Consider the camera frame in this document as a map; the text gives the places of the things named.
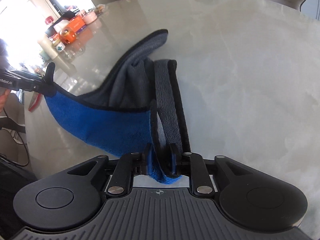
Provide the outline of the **person's left hand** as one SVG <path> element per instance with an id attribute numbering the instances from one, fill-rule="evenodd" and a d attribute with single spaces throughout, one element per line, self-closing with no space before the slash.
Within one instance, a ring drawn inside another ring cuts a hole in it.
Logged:
<path id="1" fill-rule="evenodd" d="M 11 90 L 5 89 L 3 94 L 0 96 L 0 112 L 3 111 L 10 93 L 11 93 Z"/>

